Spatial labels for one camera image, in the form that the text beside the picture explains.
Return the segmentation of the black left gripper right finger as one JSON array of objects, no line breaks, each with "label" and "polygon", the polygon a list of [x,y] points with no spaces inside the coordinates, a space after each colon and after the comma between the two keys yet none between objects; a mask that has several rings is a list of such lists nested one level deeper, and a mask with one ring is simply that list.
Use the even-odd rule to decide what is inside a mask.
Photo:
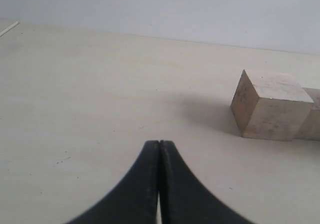
[{"label": "black left gripper right finger", "polygon": [[174,142],[160,141],[159,198],[163,224],[250,224],[216,198],[189,169]]}]

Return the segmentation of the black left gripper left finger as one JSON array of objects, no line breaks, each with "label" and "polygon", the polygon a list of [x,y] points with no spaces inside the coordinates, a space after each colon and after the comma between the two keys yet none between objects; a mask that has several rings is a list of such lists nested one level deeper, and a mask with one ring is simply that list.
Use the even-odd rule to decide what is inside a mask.
[{"label": "black left gripper left finger", "polygon": [[159,141],[145,142],[121,181],[70,224],[155,224],[158,205]]}]

